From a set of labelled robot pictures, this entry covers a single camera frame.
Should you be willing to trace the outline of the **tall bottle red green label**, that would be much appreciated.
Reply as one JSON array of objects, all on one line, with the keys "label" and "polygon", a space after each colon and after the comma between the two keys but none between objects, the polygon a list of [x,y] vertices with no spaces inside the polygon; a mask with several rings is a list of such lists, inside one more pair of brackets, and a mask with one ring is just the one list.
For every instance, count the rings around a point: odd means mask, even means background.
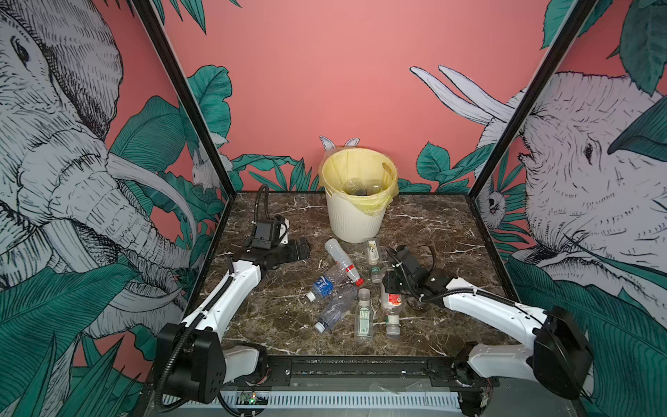
[{"label": "tall bottle red green label", "polygon": [[386,317],[387,338],[398,340],[401,336],[400,312],[402,295],[397,287],[393,271],[387,271],[380,284],[380,302]]}]

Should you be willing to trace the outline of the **small clear bottle bird label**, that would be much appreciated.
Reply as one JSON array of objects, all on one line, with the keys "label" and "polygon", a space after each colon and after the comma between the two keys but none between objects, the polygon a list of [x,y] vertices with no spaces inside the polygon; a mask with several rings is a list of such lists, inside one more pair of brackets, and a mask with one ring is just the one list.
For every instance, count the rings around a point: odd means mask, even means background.
[{"label": "small clear bottle bird label", "polygon": [[382,280],[382,253],[381,246],[377,239],[370,239],[366,242],[367,260],[370,268],[372,283],[380,283]]}]

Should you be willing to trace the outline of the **clear bottle blue cap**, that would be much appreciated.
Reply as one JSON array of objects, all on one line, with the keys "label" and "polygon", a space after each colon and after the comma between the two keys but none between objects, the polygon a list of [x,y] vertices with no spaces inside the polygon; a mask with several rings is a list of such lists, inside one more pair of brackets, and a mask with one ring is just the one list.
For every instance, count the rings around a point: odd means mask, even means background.
[{"label": "clear bottle blue cap", "polygon": [[345,281],[347,281],[346,271],[335,264],[315,280],[306,297],[309,302],[327,298]]}]

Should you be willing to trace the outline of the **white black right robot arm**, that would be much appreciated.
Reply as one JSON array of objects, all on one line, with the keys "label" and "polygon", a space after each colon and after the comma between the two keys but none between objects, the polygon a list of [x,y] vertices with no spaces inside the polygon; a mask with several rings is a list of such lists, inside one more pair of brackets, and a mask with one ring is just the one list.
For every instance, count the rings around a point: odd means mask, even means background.
[{"label": "white black right robot arm", "polygon": [[504,377],[538,382],[568,400],[593,393],[593,349],[573,314],[556,306],[542,309],[448,276],[434,269],[408,275],[387,271],[380,287],[395,299],[411,297],[422,304],[465,314],[510,336],[515,346],[475,343],[453,363],[462,385],[481,378]]}]

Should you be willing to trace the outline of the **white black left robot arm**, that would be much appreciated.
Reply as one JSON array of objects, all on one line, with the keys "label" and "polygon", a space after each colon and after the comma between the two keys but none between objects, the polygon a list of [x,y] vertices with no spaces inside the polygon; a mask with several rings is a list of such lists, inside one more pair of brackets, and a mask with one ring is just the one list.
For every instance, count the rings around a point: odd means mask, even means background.
[{"label": "white black left robot arm", "polygon": [[305,238],[270,250],[250,248],[236,255],[214,291],[178,324],[168,323],[156,342],[155,409],[168,413],[189,401],[210,404],[223,386],[260,368],[262,348],[222,348],[229,323],[263,276],[282,264],[309,259]]}]

